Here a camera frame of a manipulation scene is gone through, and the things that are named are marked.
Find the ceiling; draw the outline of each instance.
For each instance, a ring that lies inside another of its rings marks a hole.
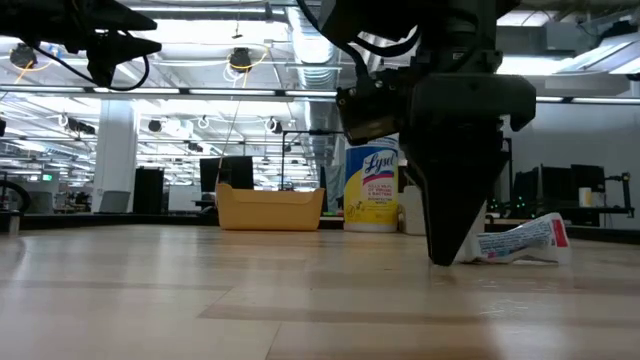
[[[296,16],[299,14],[296,13],[294,0],[270,1],[273,15],[268,18],[264,13],[264,1],[121,2],[156,19],[158,23],[156,31],[133,34],[163,44],[163,50],[150,57],[150,76],[145,87],[333,90],[335,86],[350,86],[355,82],[353,63],[348,56],[334,49],[324,39],[309,36],[300,38],[303,32],[297,28],[300,24]],[[308,1],[308,4],[317,7],[319,2]],[[516,42],[522,43],[522,36],[532,36],[531,33],[518,35],[513,28],[524,27],[535,31],[553,22],[567,25],[573,31],[569,32],[573,35],[577,32],[581,39],[586,38],[588,42],[589,36],[584,32],[599,31],[603,24],[607,24],[597,23],[598,19],[619,19],[630,14],[635,4],[636,1],[528,0],[498,21],[499,31],[519,36]],[[577,27],[577,20],[586,22]],[[380,46],[391,44],[375,37],[369,37],[368,40]],[[0,37],[0,84],[93,87],[57,63],[50,64],[44,57],[38,58],[35,71],[23,73],[8,59],[18,42],[15,38]],[[227,61],[233,49],[239,47],[249,49],[254,64],[246,76],[230,71]],[[64,48],[49,44],[43,44],[43,48],[50,51],[57,49],[65,61],[86,73],[87,61],[83,53],[68,54]],[[567,58],[572,56],[531,54],[536,58],[536,61],[532,61],[531,56],[509,56],[509,48],[502,50],[507,54],[502,72],[530,74],[531,81],[541,95],[614,96],[629,88],[628,81],[621,75],[552,76],[561,68],[562,61],[569,61]],[[363,49],[359,51],[372,70],[407,65],[411,56],[408,54],[382,60]],[[143,70],[140,60],[121,65],[113,85],[131,85],[138,81]],[[11,140],[0,144],[2,168],[14,175],[21,175],[15,173],[43,168],[74,168],[75,164],[83,168],[76,168],[77,171],[71,172],[71,175],[66,171],[67,174],[62,177],[64,181],[74,184],[90,182],[97,140],[83,136],[83,141],[72,141],[78,135],[61,126],[65,122],[62,114],[94,126],[99,131],[100,98],[108,95],[41,96],[29,92],[0,95],[3,96],[0,111],[8,126],[6,136],[29,138],[27,141]],[[138,163],[148,167],[166,167],[168,183],[186,184],[198,182],[198,160],[203,156],[220,156],[223,153],[252,155],[256,157],[256,182],[266,188],[276,187],[282,136],[267,129],[270,120],[279,121],[285,130],[340,130],[331,103],[309,103],[304,98],[258,100],[162,95],[133,100],[141,117]],[[166,130],[150,131],[148,126],[152,120],[164,123]],[[201,144],[203,152],[188,150],[181,141],[185,137]],[[293,138],[294,135],[289,135],[287,139]],[[317,186],[317,165],[331,163],[334,152],[342,144],[344,142],[336,139],[336,136],[303,135],[297,138],[291,143],[291,151],[286,154],[287,181],[298,188]],[[262,161],[265,157],[269,158],[268,164]]]

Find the ventilation duct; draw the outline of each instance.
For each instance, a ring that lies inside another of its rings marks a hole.
[[[289,7],[286,10],[291,24],[291,42],[299,64],[327,65],[335,64],[337,50],[305,18],[300,9]],[[299,68],[298,81],[305,90],[335,89],[337,72],[330,68]],[[338,114],[333,103],[305,103],[305,122],[311,130],[334,130],[338,128]],[[317,165],[331,163],[334,139],[310,138],[311,152]]]

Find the lysol logo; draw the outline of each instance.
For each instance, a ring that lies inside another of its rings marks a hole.
[[[396,153],[392,150],[379,151],[364,159],[362,184],[395,176]]]

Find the wooden floor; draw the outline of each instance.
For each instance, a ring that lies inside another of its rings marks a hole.
[[[0,240],[2,360],[640,358],[640,247],[429,266],[421,238],[119,226]]]

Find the wall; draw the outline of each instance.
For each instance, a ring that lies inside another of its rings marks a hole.
[[[514,174],[540,164],[598,165],[607,176],[630,172],[631,204],[640,208],[640,107],[539,104],[536,119],[513,138]],[[502,183],[508,177],[503,174]],[[503,199],[508,198],[502,187]],[[607,182],[609,205],[624,204],[622,185]],[[613,227],[640,229],[640,218],[613,215]]]

